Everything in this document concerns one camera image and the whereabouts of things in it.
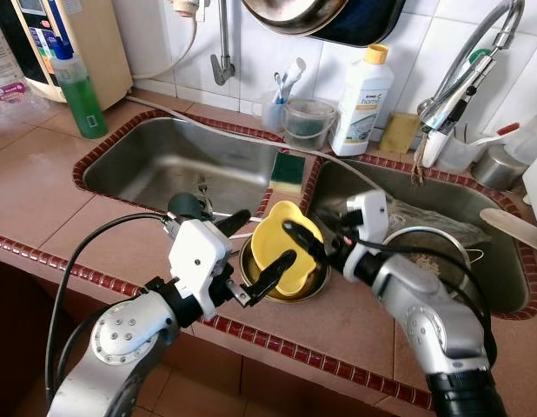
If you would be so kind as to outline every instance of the sink basin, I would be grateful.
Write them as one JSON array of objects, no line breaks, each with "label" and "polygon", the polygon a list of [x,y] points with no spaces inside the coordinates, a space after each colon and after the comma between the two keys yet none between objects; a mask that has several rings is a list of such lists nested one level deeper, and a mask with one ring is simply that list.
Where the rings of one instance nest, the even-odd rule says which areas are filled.
[{"label": "sink basin", "polygon": [[165,211],[176,193],[201,195],[213,210],[254,214],[267,190],[278,149],[158,117],[141,122],[83,173],[91,191]]},{"label": "sink basin", "polygon": [[[527,305],[527,282],[514,240],[479,217],[482,209],[498,209],[496,202],[459,184],[427,179],[424,187],[416,189],[410,186],[409,174],[402,171],[365,162],[348,163],[399,200],[480,227],[492,240],[472,247],[485,253],[483,259],[472,265],[472,270],[483,287],[491,310],[508,314]],[[319,207],[333,207],[345,197],[369,189],[371,187],[362,179],[337,164],[326,162],[315,184],[308,215],[313,215]]]}]

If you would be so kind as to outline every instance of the metal canister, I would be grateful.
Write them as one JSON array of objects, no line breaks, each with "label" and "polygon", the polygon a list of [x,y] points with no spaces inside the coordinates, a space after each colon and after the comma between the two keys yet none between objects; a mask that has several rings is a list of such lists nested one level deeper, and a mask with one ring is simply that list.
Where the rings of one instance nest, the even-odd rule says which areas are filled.
[{"label": "metal canister", "polygon": [[525,163],[521,163],[510,156],[504,145],[489,147],[481,159],[475,164],[471,173],[474,179],[481,185],[491,189],[504,191],[511,189],[517,180],[527,169]]}]

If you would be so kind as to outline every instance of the wooden spatula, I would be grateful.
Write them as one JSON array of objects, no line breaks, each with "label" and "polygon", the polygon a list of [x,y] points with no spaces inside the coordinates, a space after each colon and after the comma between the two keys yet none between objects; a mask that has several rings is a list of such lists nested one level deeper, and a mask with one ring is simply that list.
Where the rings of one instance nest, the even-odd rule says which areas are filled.
[{"label": "wooden spatula", "polygon": [[497,208],[484,208],[479,215],[491,226],[537,249],[537,228],[533,224]]}]

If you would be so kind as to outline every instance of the yellow bottle cap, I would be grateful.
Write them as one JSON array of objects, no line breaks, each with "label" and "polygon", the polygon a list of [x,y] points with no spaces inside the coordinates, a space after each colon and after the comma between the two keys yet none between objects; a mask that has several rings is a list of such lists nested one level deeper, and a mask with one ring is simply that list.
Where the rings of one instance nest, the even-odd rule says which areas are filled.
[{"label": "yellow bottle cap", "polygon": [[365,62],[366,63],[376,63],[381,64],[387,60],[388,48],[379,43],[374,43],[367,47],[367,52],[365,52]]}]

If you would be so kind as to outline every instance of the plastic bag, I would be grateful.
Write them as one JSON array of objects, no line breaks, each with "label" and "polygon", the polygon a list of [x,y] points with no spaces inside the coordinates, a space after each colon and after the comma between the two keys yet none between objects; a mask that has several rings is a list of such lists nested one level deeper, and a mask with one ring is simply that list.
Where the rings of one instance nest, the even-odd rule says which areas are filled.
[{"label": "plastic bag", "polygon": [[458,240],[464,248],[481,242],[491,241],[491,237],[477,226],[458,222],[436,211],[410,206],[400,200],[388,202],[388,233],[412,226],[439,228]]}]

